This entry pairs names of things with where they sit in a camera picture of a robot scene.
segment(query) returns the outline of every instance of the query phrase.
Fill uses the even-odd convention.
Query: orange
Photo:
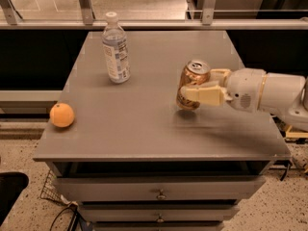
[[[74,118],[74,111],[68,104],[58,103],[51,108],[50,120],[57,127],[68,127]]]

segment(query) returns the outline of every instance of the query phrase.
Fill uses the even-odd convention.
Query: gray cabinet
[[[59,193],[78,202],[96,231],[221,230],[239,201],[262,187],[263,172],[290,152],[269,114],[176,106],[192,58],[243,67],[225,32],[127,38],[132,77],[113,85],[100,34],[88,35],[60,100],[76,120],[65,129],[48,124],[35,160],[50,166]]]

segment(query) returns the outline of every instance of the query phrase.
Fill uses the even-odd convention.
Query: water bottle
[[[123,83],[130,77],[126,34],[117,24],[116,13],[106,13],[106,20],[108,24],[102,40],[109,78],[115,83]]]

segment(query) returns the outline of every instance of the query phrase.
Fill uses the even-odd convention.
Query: bottle label
[[[122,82],[130,77],[126,38],[103,40],[108,73],[111,79]]]

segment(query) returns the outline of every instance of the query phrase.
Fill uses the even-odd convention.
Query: aluminum can
[[[201,60],[191,60],[184,66],[176,95],[176,103],[181,109],[192,111],[200,106],[199,102],[186,99],[181,93],[181,88],[207,82],[211,76],[210,71],[209,65]]]

